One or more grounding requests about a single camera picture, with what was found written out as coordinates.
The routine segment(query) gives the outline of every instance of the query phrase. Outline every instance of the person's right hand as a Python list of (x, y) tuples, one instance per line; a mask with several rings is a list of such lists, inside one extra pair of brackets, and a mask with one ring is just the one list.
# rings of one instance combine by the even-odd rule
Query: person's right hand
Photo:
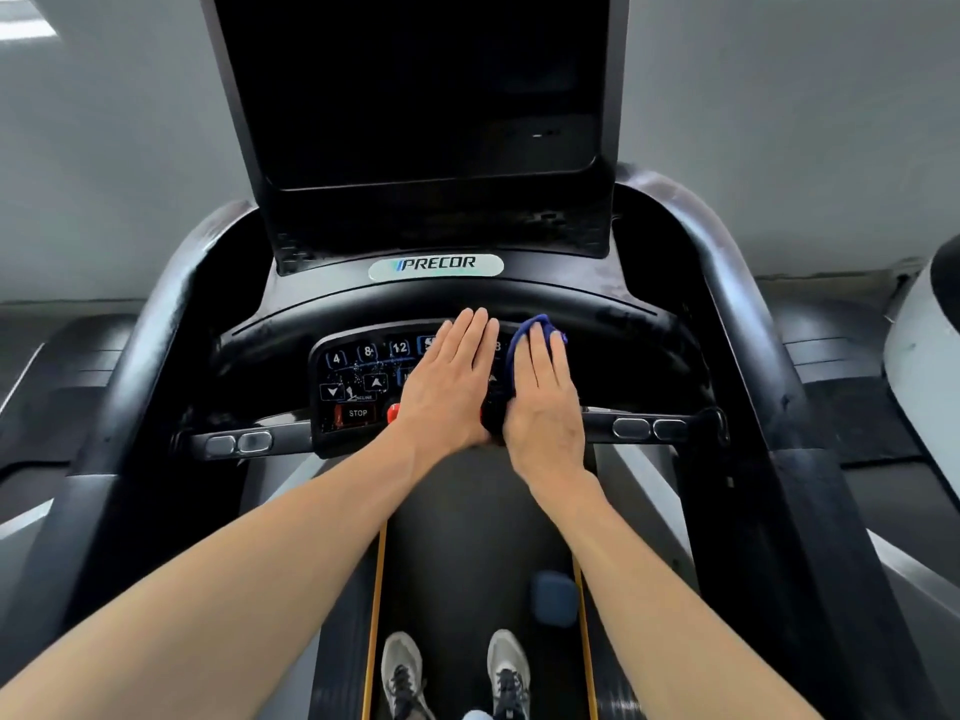
[(551, 334), (550, 350), (552, 361), (539, 323), (517, 343), (516, 398), (503, 424), (513, 469), (541, 506), (582, 490), (599, 491), (596, 478), (584, 469), (584, 422), (559, 332)]

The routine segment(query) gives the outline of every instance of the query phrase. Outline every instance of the person's left hand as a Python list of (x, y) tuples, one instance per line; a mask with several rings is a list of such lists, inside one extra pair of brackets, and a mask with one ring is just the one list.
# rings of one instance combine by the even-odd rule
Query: person's left hand
[(497, 350), (500, 324), (487, 310), (466, 308), (436, 338), (416, 365), (400, 399), (393, 427), (407, 432), (430, 462), (490, 439), (480, 407)]

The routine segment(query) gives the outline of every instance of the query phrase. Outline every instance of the hand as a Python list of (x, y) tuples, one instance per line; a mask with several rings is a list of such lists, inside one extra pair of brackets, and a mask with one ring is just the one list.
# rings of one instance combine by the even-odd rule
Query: hand
[(465, 447), (490, 439), (480, 423), (500, 324), (487, 310), (466, 308), (437, 337), (416, 365), (391, 427), (406, 430), (415, 446), (438, 462)]
[(550, 335), (553, 360), (546, 349), (544, 329), (534, 323), (513, 353), (516, 398), (507, 407), (503, 437), (513, 469), (541, 505), (599, 491), (584, 469), (584, 421), (576, 386), (570, 379), (567, 348), (559, 332)]

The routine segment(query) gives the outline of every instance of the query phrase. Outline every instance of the forearm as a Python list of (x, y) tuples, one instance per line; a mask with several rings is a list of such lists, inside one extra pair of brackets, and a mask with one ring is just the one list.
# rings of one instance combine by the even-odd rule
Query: forearm
[(0, 692), (0, 715), (253, 715), (432, 464), (388, 429), (79, 624)]
[(541, 504), (580, 563), (647, 717), (819, 717), (650, 550), (599, 488)]

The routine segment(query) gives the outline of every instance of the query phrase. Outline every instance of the white sneaker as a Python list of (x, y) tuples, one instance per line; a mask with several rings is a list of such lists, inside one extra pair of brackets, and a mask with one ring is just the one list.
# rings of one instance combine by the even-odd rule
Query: white sneaker
[(417, 643), (405, 631), (395, 631), (383, 643), (380, 679), (387, 695), (392, 720), (421, 715), (436, 720), (424, 699), (424, 660)]
[(497, 720), (530, 720), (530, 664), (521, 642), (509, 629), (499, 629), (486, 648), (486, 674), (493, 687)]

